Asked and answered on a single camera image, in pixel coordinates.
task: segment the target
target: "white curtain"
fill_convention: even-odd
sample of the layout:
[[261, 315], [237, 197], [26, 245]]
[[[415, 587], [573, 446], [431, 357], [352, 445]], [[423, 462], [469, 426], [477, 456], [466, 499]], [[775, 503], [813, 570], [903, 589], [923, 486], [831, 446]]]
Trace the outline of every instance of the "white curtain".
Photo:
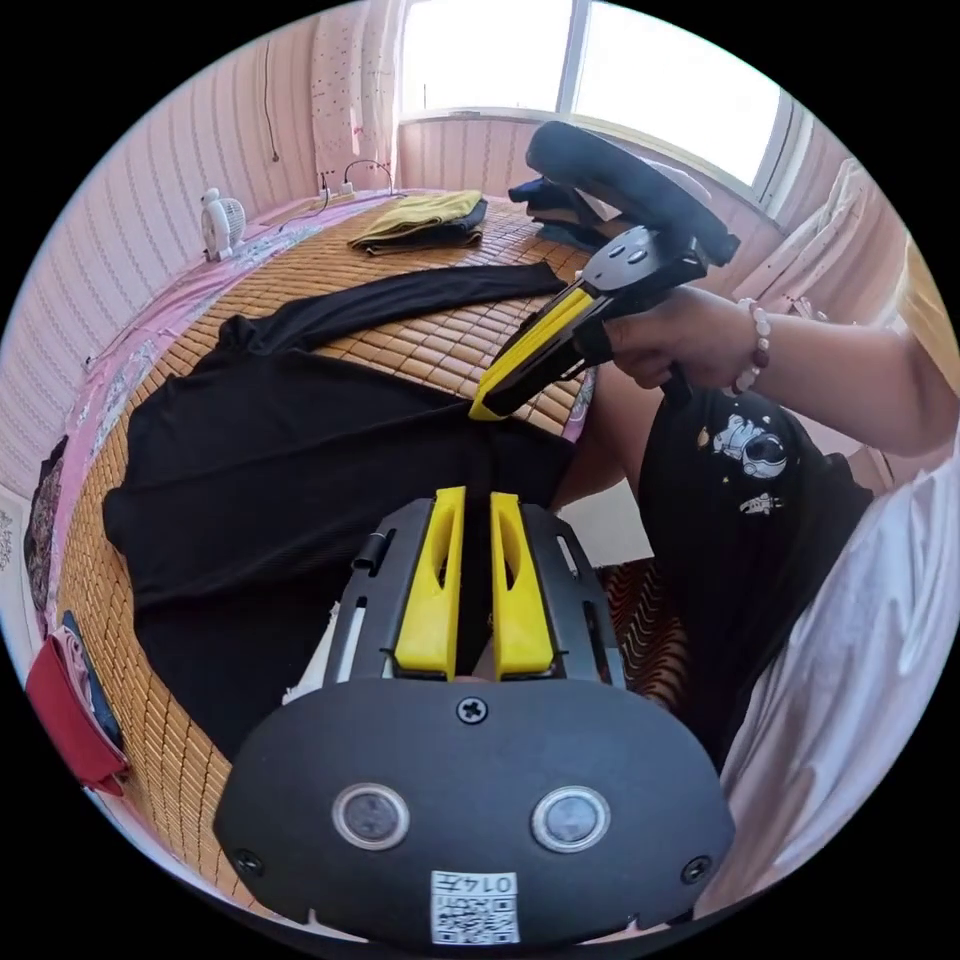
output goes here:
[[[397, 158], [400, 49], [411, 0], [361, 0], [320, 15], [311, 77], [317, 179], [334, 186], [348, 163]], [[335, 171], [331, 182], [330, 171]], [[357, 163], [355, 189], [387, 186], [380, 168]]]
[[843, 161], [826, 201], [734, 291], [774, 313], [872, 317], [898, 278], [905, 233], [863, 165]]

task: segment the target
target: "finger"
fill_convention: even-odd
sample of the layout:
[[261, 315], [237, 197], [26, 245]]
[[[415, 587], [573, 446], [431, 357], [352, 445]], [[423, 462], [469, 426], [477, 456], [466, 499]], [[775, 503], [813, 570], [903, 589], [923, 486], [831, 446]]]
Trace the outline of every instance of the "finger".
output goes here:
[[613, 362], [647, 390], [659, 387], [670, 379], [670, 358], [663, 354], [634, 352], [615, 356]]
[[651, 314], [631, 314], [604, 324], [614, 354], [665, 353], [670, 345], [670, 327]]

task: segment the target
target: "astronaut print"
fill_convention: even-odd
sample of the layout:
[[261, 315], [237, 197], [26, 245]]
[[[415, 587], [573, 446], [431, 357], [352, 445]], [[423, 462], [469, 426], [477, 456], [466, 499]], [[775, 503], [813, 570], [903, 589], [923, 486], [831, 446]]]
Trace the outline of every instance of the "astronaut print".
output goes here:
[[713, 451], [737, 460], [743, 472], [757, 480], [772, 480], [787, 465], [780, 438], [737, 413], [730, 414], [726, 428], [714, 436]]
[[774, 510], [779, 510], [783, 506], [783, 501], [779, 497], [771, 497], [769, 493], [761, 493], [759, 497], [753, 497], [740, 504], [740, 512], [745, 514], [760, 513], [769, 517]]

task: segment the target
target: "pink striped wall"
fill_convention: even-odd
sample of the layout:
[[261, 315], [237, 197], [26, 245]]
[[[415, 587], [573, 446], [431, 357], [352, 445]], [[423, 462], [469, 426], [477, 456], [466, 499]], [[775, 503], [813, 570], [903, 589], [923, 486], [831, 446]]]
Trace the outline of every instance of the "pink striped wall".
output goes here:
[[317, 24], [292, 24], [184, 84], [74, 196], [34, 261], [0, 352], [0, 484], [30, 495], [85, 359], [202, 255], [207, 187], [239, 199], [248, 219], [316, 194]]

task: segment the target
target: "black handle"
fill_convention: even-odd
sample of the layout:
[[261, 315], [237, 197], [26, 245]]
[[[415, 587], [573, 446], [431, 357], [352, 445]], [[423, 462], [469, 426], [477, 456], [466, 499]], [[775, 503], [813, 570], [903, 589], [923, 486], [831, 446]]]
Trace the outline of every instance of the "black handle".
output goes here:
[[667, 403], [675, 410], [685, 407], [693, 396], [683, 367], [676, 360], [670, 364], [670, 379], [660, 389]]

